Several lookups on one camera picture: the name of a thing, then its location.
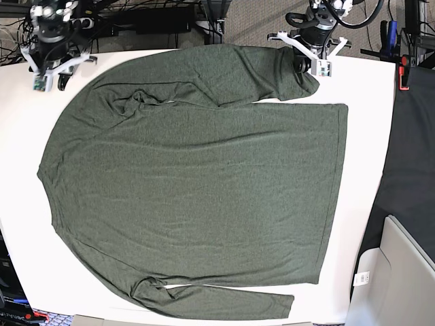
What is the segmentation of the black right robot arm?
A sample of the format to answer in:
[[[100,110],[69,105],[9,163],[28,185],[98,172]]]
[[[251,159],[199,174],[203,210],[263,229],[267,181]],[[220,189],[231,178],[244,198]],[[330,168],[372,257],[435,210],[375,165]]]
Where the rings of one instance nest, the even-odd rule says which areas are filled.
[[[69,43],[73,34],[70,1],[35,1],[30,17],[36,43],[29,54],[33,60],[31,69],[35,80],[33,89],[48,92],[52,88],[54,70],[68,60]]]

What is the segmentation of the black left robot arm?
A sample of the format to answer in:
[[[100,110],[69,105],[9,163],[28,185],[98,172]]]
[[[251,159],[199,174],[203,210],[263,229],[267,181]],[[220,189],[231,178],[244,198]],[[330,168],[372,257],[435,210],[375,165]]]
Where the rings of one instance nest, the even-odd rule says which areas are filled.
[[[332,47],[341,42],[333,38],[332,34],[338,26],[338,19],[346,16],[351,7],[351,1],[310,1],[305,13],[289,12],[285,15],[286,22],[295,28],[289,36],[317,57],[315,60],[311,59],[295,48],[294,65],[297,72],[310,71],[322,77],[332,75],[329,56]]]

